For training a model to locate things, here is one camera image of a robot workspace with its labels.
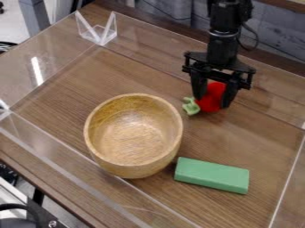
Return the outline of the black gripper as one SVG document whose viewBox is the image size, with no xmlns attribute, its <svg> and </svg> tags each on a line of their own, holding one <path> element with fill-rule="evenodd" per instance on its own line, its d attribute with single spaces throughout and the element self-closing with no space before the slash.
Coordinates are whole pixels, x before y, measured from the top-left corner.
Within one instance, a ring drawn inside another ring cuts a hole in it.
<svg viewBox="0 0 305 228">
<path fill-rule="evenodd" d="M 225 65 L 207 62 L 207 53 L 186 52 L 182 71 L 190 74 L 193 96 L 199 100 L 207 91 L 207 80 L 227 83 L 222 95 L 221 107 L 230 107 L 240 89 L 252 88 L 256 69 L 238 59 Z"/>
</svg>

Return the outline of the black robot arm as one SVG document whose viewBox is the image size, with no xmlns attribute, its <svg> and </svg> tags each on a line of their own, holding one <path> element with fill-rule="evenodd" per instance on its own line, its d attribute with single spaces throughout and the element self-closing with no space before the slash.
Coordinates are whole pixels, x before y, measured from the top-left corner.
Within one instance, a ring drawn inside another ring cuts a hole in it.
<svg viewBox="0 0 305 228">
<path fill-rule="evenodd" d="M 197 102 L 203 98 L 215 101 L 218 109 L 226 109 L 241 89 L 252 88 L 256 69 L 238 60 L 242 29 L 258 34 L 246 25 L 254 6 L 252 0 L 207 0 L 210 17 L 207 51 L 186 52 L 182 71 L 190 75 L 191 92 Z"/>
</svg>

